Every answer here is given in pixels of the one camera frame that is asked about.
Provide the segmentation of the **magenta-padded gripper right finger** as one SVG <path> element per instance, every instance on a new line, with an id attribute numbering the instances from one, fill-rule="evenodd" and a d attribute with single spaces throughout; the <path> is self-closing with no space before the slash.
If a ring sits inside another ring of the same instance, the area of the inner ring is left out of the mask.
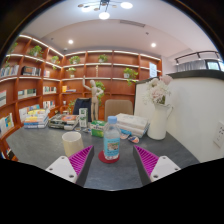
<path id="1" fill-rule="evenodd" d="M 143 186 L 180 170 L 167 156 L 158 157 L 137 145 L 133 146 L 133 156 Z"/>

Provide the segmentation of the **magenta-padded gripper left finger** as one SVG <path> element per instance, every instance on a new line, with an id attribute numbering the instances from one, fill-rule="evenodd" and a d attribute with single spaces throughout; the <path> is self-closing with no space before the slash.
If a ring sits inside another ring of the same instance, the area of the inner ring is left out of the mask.
<path id="1" fill-rule="evenodd" d="M 93 156 L 94 146 L 90 145 L 69 157 L 60 156 L 47 168 L 47 171 L 83 187 Z"/>

